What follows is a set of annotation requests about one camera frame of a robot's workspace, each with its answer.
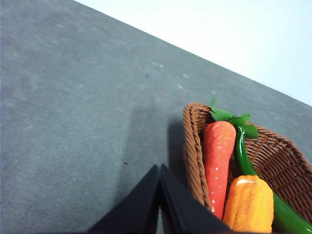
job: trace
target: white wall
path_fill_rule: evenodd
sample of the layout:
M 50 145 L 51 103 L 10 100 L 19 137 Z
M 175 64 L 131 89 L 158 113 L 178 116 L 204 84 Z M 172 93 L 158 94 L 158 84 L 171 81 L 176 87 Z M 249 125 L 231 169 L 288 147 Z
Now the white wall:
M 77 0 L 312 106 L 312 0 Z

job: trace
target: plastic vegetable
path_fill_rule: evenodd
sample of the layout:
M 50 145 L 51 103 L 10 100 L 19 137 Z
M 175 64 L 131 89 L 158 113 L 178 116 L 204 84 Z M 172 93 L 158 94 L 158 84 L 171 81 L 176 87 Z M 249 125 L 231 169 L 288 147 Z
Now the plastic vegetable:
M 245 129 L 236 127 L 234 158 L 241 175 L 257 175 L 250 163 L 245 149 Z M 274 197 L 273 228 L 279 232 L 290 234 L 311 234 L 312 225 L 299 216 L 290 205 L 283 201 L 276 193 Z
M 222 219 L 228 183 L 229 160 L 234 149 L 236 130 L 229 122 L 209 124 L 204 133 L 205 177 L 212 212 Z
M 230 187 L 223 222 L 236 232 L 271 233 L 273 191 L 256 175 L 241 175 Z

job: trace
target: green pepper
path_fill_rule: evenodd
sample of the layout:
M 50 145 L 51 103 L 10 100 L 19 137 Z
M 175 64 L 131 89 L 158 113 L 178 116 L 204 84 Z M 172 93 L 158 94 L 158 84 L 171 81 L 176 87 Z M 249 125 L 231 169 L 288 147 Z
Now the green pepper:
M 250 163 L 245 149 L 245 130 L 243 126 L 236 126 L 234 158 L 241 175 L 257 175 Z M 282 200 L 275 192 L 273 228 L 279 232 L 290 234 L 312 234 L 312 225 L 299 216 L 290 205 Z

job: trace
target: gray table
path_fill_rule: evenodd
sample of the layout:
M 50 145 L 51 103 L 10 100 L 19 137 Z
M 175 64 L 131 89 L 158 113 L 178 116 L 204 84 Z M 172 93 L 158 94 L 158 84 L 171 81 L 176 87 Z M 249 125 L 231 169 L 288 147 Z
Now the gray table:
M 85 231 L 153 164 L 185 183 L 183 107 L 212 97 L 312 161 L 312 107 L 76 2 L 1 1 L 1 233 Z

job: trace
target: wicker basket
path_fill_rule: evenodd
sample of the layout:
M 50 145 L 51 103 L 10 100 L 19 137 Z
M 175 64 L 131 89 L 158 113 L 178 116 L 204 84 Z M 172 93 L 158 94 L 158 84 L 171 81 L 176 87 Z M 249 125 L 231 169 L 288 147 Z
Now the wicker basket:
M 202 161 L 202 138 L 205 127 L 213 122 L 210 107 L 191 103 L 184 108 L 184 164 L 191 194 L 211 209 L 205 169 Z M 270 130 L 256 126 L 259 138 L 246 140 L 248 157 L 269 186 L 299 214 L 312 223 L 312 167 L 293 143 Z M 237 177 L 233 156 L 229 165 L 229 185 Z

